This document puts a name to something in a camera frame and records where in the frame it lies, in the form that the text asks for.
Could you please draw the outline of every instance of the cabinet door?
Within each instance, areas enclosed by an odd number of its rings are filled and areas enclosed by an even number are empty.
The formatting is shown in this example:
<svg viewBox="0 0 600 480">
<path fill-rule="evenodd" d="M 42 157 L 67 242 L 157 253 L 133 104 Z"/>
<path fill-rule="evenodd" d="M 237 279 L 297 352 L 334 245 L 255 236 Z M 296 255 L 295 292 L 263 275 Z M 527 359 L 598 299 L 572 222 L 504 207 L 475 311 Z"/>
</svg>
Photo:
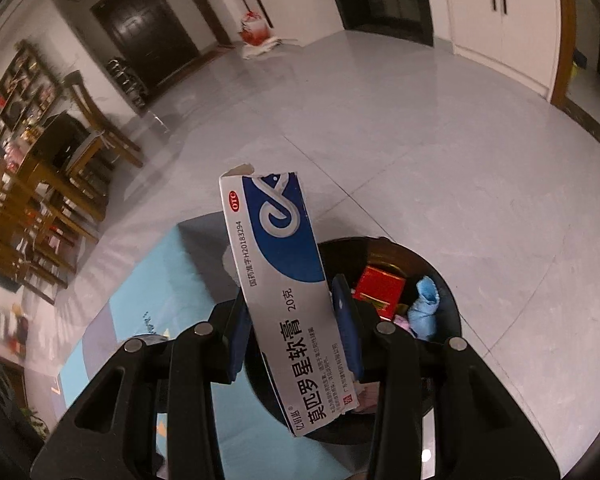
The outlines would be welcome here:
<svg viewBox="0 0 600 480">
<path fill-rule="evenodd" d="M 450 0 L 453 41 L 457 46 L 499 61 L 502 56 L 502 15 L 499 0 Z"/>
<path fill-rule="evenodd" d="M 558 56 L 560 0 L 507 0 L 502 62 L 549 87 Z"/>
</svg>

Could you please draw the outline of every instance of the red bag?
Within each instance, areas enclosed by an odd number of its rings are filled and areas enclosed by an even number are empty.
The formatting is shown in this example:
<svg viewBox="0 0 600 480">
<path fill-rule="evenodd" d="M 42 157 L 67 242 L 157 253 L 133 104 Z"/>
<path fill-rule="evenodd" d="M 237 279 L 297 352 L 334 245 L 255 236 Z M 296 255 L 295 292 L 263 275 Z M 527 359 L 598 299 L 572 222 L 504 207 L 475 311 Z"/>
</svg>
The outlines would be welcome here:
<svg viewBox="0 0 600 480">
<path fill-rule="evenodd" d="M 242 17 L 240 37 L 245 43 L 253 46 L 262 44 L 271 37 L 266 20 L 257 12 L 250 10 Z"/>
</svg>

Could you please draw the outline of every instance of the dining table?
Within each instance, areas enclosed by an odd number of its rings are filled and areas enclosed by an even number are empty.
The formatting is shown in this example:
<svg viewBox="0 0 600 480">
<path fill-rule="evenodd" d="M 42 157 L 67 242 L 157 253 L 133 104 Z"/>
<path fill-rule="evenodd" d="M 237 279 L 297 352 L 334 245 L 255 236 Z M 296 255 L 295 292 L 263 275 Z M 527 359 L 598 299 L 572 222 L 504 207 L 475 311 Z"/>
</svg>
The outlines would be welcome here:
<svg viewBox="0 0 600 480">
<path fill-rule="evenodd" d="M 77 123 L 77 120 L 71 118 L 66 112 L 49 118 L 41 128 L 38 138 L 24 155 L 20 166 L 11 171 L 13 178 L 18 181 L 18 185 L 11 186 L 10 200 L 14 203 L 27 202 L 29 199 L 26 196 L 27 189 L 37 190 L 40 184 L 46 184 L 47 195 L 55 191 L 70 200 L 95 221 L 102 221 L 105 216 L 104 208 L 85 195 L 77 186 L 74 186 L 62 170 L 63 162 L 68 160 L 80 146 L 85 132 L 86 130 L 80 127 L 80 123 Z M 0 172 L 1 189 L 2 172 Z M 22 224 L 27 223 L 25 215 L 26 212 L 23 209 Z M 0 240 L 13 245 L 16 234 L 13 217 L 0 215 Z"/>
</svg>

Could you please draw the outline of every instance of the blue cloth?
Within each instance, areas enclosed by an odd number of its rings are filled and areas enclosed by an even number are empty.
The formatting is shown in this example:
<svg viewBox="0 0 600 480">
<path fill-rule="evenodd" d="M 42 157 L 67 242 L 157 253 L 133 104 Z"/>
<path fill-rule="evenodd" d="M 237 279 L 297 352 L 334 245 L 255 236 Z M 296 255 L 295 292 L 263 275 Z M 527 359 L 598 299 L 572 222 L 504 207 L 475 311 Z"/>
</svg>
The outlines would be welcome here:
<svg viewBox="0 0 600 480">
<path fill-rule="evenodd" d="M 418 299 L 407 311 L 407 319 L 418 339 L 428 341 L 438 328 L 435 313 L 440 306 L 440 295 L 436 284 L 429 276 L 422 278 L 416 288 Z"/>
</svg>

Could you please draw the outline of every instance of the trash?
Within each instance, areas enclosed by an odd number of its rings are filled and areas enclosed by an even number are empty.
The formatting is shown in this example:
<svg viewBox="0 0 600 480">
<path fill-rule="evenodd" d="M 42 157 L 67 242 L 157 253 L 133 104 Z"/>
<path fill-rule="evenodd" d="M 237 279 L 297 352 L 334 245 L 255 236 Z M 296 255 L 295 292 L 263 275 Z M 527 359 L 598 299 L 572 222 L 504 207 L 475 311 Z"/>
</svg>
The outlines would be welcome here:
<svg viewBox="0 0 600 480">
<path fill-rule="evenodd" d="M 273 38 L 269 38 L 268 40 L 263 41 L 260 45 L 257 46 L 245 44 L 242 48 L 242 58 L 252 59 L 253 57 L 260 56 L 261 54 L 266 54 L 279 44 L 282 44 L 282 40 L 275 36 Z"/>
<path fill-rule="evenodd" d="M 416 288 L 418 299 L 407 311 L 407 319 L 416 337 L 428 341 L 438 328 L 434 314 L 440 305 L 440 295 L 436 284 L 429 276 L 422 278 Z"/>
<path fill-rule="evenodd" d="M 411 325 L 409 324 L 409 321 L 406 318 L 400 316 L 400 314 L 396 314 L 394 316 L 394 325 L 395 326 L 399 326 L 401 329 L 406 330 L 411 335 L 413 335 L 413 332 L 411 331 Z"/>
<path fill-rule="evenodd" d="M 371 303 L 378 316 L 391 321 L 400 301 L 405 279 L 384 270 L 366 266 L 356 285 L 353 297 Z"/>
<path fill-rule="evenodd" d="M 240 37 L 249 45 L 259 46 L 271 37 L 266 20 L 257 12 L 250 10 L 242 17 Z"/>
</svg>

